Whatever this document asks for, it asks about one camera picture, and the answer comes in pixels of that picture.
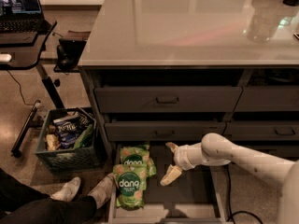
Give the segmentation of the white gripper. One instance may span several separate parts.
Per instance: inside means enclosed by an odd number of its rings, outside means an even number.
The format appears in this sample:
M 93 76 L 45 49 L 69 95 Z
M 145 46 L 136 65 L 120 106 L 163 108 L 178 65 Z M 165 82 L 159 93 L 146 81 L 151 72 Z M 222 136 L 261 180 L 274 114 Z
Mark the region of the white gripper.
M 168 186 L 174 182 L 181 176 L 182 170 L 191 170 L 198 165 L 203 165 L 206 161 L 200 143 L 178 146 L 173 142 L 167 142 L 165 145 L 174 153 L 174 163 L 176 165 L 170 165 L 168 167 L 166 174 L 160 182 L 162 186 Z

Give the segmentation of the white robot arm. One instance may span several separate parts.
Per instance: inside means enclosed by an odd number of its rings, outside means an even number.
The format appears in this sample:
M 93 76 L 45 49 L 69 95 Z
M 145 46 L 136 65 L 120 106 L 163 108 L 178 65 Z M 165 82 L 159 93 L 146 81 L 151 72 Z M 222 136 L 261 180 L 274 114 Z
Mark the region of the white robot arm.
M 160 184 L 167 186 L 183 171 L 199 165 L 223 166 L 231 161 L 247 172 L 279 189 L 277 224 L 299 222 L 299 161 L 288 161 L 277 156 L 234 144 L 217 133 L 206 134 L 200 143 L 178 146 L 166 145 L 173 153 L 170 164 Z

